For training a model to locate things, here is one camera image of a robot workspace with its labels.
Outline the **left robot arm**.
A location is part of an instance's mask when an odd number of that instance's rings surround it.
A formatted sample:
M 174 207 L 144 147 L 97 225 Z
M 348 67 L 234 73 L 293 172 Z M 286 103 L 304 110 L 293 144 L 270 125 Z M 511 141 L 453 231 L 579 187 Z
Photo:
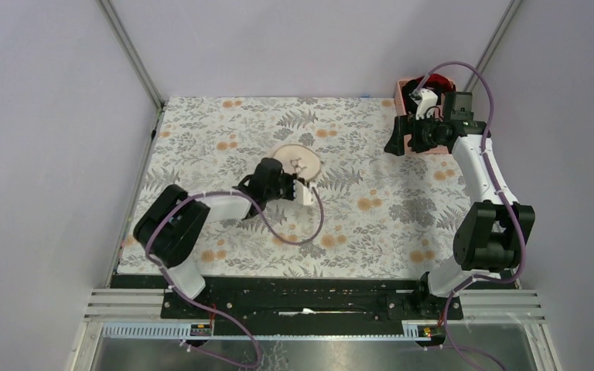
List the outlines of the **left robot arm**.
M 209 298 L 206 282 L 190 257 L 202 229 L 210 223 L 247 220 L 258 216 L 271 201 L 310 204 L 309 183 L 287 173 L 275 158 L 263 158 L 253 173 L 227 191 L 190 195 L 172 184 L 163 189 L 135 224 L 133 237 L 152 263 L 160 266 L 169 285 L 182 292 L 179 307 L 192 318 L 204 315 Z

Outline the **white mesh laundry bag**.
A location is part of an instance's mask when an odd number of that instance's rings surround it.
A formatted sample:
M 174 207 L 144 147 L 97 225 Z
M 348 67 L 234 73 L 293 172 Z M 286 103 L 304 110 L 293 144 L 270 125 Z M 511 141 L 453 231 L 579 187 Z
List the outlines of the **white mesh laundry bag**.
M 287 144 L 277 147 L 271 157 L 282 163 L 283 171 L 311 182 L 322 171 L 321 158 L 304 145 Z

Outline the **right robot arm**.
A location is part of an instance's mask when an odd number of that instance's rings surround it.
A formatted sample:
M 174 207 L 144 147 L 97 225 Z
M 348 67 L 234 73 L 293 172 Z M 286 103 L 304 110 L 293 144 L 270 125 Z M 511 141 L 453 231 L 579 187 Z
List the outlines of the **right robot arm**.
M 397 116 L 385 152 L 402 156 L 445 147 L 459 166 L 472 203 L 452 242 L 452 256 L 425 273 L 411 300 L 417 315 L 432 318 L 445 300 L 476 280 L 499 282 L 503 271 L 522 272 L 535 221 L 532 206 L 509 190 L 493 154 L 487 123 L 477 121 L 470 93 L 418 88 L 415 111 Z

